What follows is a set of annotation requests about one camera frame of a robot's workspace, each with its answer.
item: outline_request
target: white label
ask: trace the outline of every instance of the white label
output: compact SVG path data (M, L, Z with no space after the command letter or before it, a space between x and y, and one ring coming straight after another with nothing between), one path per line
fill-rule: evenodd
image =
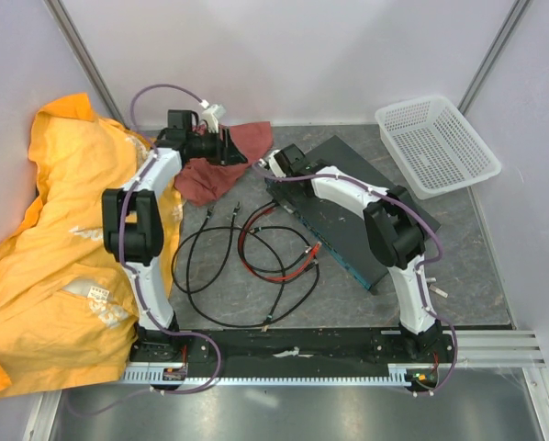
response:
M87 294L87 297L95 301L107 301L107 297L109 297L109 291L100 287L91 287L89 289L89 294Z

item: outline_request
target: gray table surface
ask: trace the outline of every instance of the gray table surface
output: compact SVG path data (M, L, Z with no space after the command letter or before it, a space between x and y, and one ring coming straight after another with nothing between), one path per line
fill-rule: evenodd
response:
M329 137L338 135L394 183L408 187L381 142L376 125L279 127L273 128L273 132L274 148L295 143L304 152L317 147ZM248 171L218 201L208 226L229 225L232 210L238 201L241 203L241 211L236 224L241 226L252 211L270 199L263 180L254 172ZM436 286L449 294L447 299L431 294L436 310L459 325L509 323L505 298L468 191L458 190L420 204L442 224L439 236L445 249L444 259L426 268L427 277L436 277ZM182 237L195 232L205 215L206 208L185 203ZM283 209L277 209L263 220L263 225L269 224L291 226L304 233L310 242L316 242L298 220ZM286 264L290 264L304 249L302 242L290 233L279 235L277 240L274 232L264 232L262 237L282 256ZM228 233L225 231L208 232L199 239L191 266L191 288L199 287L212 278L223 259L227 244ZM176 275L184 283L188 245L182 252L182 257L177 261ZM434 247L429 243L428 255L433 253ZM257 266L276 267L272 255L256 241L248 241L247 258ZM398 324L397 296L389 276L384 277L371 293L327 251L319 252L318 259L321 276L315 291L297 311L275 326L350 327ZM314 276L315 271L310 271L286 287L278 313L286 311L302 297ZM202 311L223 322L257 323L264 320L276 293L277 286L263 282L246 271L234 244L221 277L212 286L196 294L196 302ZM173 289L170 302L176 310L181 327L219 327L197 315L190 307L186 295L180 290Z

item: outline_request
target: black cable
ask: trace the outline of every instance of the black cable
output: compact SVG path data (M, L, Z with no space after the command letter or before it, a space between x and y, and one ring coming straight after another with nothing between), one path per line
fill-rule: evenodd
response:
M273 255L274 255L274 258L276 259L277 263L279 264L279 269L278 270L270 270L270 269L263 269L263 268L257 268L257 270L262 270L263 272L270 272L270 273L276 273L276 274L281 274L282 277L285 277L286 275L286 271L290 268L292 268L294 265L296 265L298 262L300 262L304 257L308 256L308 253L302 253L301 256L296 259L296 261L291 264L290 266L285 266L283 264L283 261L281 260L280 256L276 253L276 251L273 249L273 247L271 245L269 245L264 239L262 239L261 237L257 236L255 234L254 231L248 231L247 228L249 226L252 226L252 223L256 222L261 216L263 216L266 212L268 212L268 210L265 210L263 213L261 213L259 216L256 216L256 219L254 219L254 216L256 215L256 213L258 213L261 209L265 209L269 206L271 206L270 208L274 208L277 204L274 202L274 201L271 201L271 202L268 202L267 204L264 204L263 206L259 207L258 209L256 209L249 217L248 219L244 222L244 224L242 225L242 227L236 227L234 226L234 221L236 219L236 216L238 214L238 211L240 209L240 206L237 206L236 209L234 210L233 214L232 214L232 219L231 219L231 223L230 223L230 226L221 226L221 227L211 227L211 228L206 228L207 227L207 223L209 221L209 219L211 218L211 214L212 214L212 209L208 210L207 211L207 216L206 218L204 219L201 227L199 228L199 230L197 232L194 232L193 234L190 234L188 237L186 237L182 242L181 244L179 245L179 247L177 248L176 252L174 253L173 255L173 260L172 260L172 264L171 264L171 268L172 268L172 276L173 276L173 283L181 290L183 291L186 295L187 295L187 298L189 300L189 303L191 304L191 307L199 314L201 315L202 317L204 317L206 320L209 320L210 322L213 322L215 324L218 324L220 326L224 326L224 327L231 327L231 328L240 328L240 329L246 329L246 328L256 328L256 327L262 327L262 326L265 326L267 324L273 324L273 323L276 323L276 322L280 322L281 320L283 320L285 317L287 317L289 314L291 314L293 311L295 311L299 306L301 306L307 299L308 297L311 295L311 293L313 292L313 290L315 289L315 287L317 286L318 282L319 282L319 265L318 265L318 262L317 260L314 259L314 261L312 263L310 263L303 271L301 271L299 274L297 274L295 277L291 278L291 279L288 279L288 280L281 280L281 281L273 281L273 280L269 280L268 278L266 277L261 277L260 275L257 275L256 273L254 273L254 271L252 271L253 274L255 274L257 277L259 278L262 278L263 280L265 281L268 281L270 283L274 283L274 284L278 284L280 285L280 289L277 293L277 296L276 296L276 299L274 300L274 303L273 303L273 306L271 307L271 310L269 311L268 315L266 316L266 319L263 321L263 322L260 322L260 323L255 323L255 324L244 324L244 325L239 325L239 324L232 324L232 323L225 323L225 322L221 322L221 321L218 321L210 316L208 316L207 314L205 314L204 312L202 312L198 306L196 305L194 299L193 299L193 294L196 294L200 291L202 291L203 289L207 288L209 285L211 285L212 283L214 283L216 281L216 279L221 275L221 272L223 271L223 268L225 267L226 265L226 262L228 261L228 257L230 256L230 250L231 250L231 244L233 242L233 232L234 231L238 231L240 232L240 235L244 234L244 237L243 237L243 241L242 241L242 246L245 244L245 238L248 236L248 234L250 234L252 237L254 237L255 239L257 239L262 245L264 245ZM287 231L291 231L293 233L295 233L297 236L299 236L301 238L301 240L307 245L309 246L309 242L307 241L307 239L305 239L305 237L303 237L303 235L300 233L300 232L297 232L296 230L290 228L290 227L284 227L284 226L281 226L281 227L277 227L277 226L269 226L269 227L262 227L260 229L255 229L257 231L261 231L261 230L274 230L274 229L281 229L281 230L287 230ZM196 243L197 243L197 240L198 238L200 237L200 235L204 232L211 232L211 231L220 231L220 230L229 230L230 232L230 236L229 236L229 239L228 239L228 248L226 250L226 254L224 256L224 259L222 260L221 262L221 265L219 266L219 269L218 269L218 272L216 273L216 275L214 275L210 280L209 282L207 282L205 285L203 285L203 287L201 288L196 288L196 289L191 289L190 287L190 266L191 266L191 261L192 261L192 256L193 256L193 252L194 252L194 249L195 249L195 246L196 246ZM176 257L179 253L179 251L181 251L183 249L183 246L189 242L190 240L193 240L193 243L191 244L191 249L189 250L189 256L187 257L187 263L186 263L186 269L185 269L185 288L183 288L176 280L176 275L174 273L174 270L175 270L175 262L176 262ZM245 254L244 254L244 250L243 249L239 249L239 254L241 253L241 258L242 258L242 261L244 262L244 264L249 267L250 264L248 264L248 262L245 260ZM285 288L285 284L286 283L290 283L294 280L296 280L297 278L303 276L305 273L307 273L313 266L316 267L316 277L314 279L314 282L313 284L311 285L311 287L309 288L308 292L293 306L291 307L288 311L286 311L285 313L283 313L281 316L277 317L277 318L273 318L274 314L275 314L275 310L276 310L276 307L278 306L278 303L280 301L280 299L282 298L282 295L283 295L283 291L284 291L284 288Z

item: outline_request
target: gray lower surface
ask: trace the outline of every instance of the gray lower surface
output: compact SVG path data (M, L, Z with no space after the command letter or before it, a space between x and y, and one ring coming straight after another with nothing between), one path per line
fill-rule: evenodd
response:
M407 183L380 141L378 126L319 126L274 128L274 147L295 143L305 152L333 135L338 135L360 153L382 174L398 185ZM263 180L248 172L217 206L209 226L230 224L231 212L238 201L241 212L236 223L241 226L246 217L271 198ZM450 317L455 324L507 324L503 292L489 256L468 191L462 189L420 203L442 227L439 230L445 247L444 259L428 266L428 277L437 277L437 286L449 294L447 300L433 297L438 312ZM183 237L195 232L205 218L206 208L185 203ZM307 230L290 214L278 209L263 221L264 225L287 225L303 232L316 242ZM275 234L265 232L274 249L289 264L303 249L292 234L275 240ZM192 262L191 288L210 280L218 270L228 242L226 232L208 232L199 240ZM275 260L258 243L248 242L248 259L255 265L275 267ZM196 294L202 311L223 322L247 324L262 322L269 311L277 287L251 276L242 266L235 246L229 263L217 283ZM186 245L183 252L188 253ZM428 254L434 248L429 244ZM185 258L177 262L177 277L185 280ZM311 298L276 326L387 326L398 324L398 302L393 284L385 277L371 294L363 288L326 251L319 254L321 278ZM313 281L314 271L289 285L278 311L285 311L300 298ZM186 295L174 289L171 303L184 328L215 328L216 325L198 316L189 306Z
M99 409L141 386L71 390L75 410ZM220 387L145 394L92 418L61 407L51 440L543 440L523 376L457 371L432 398L372 387Z

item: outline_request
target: red towel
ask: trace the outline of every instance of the red towel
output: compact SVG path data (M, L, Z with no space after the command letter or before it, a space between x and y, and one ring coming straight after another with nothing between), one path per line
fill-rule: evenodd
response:
M264 156L273 146L270 122L252 122L230 127L231 140L248 158L248 163L212 165L206 159L192 159L174 179L174 188L193 205L205 205L221 198L246 169Z

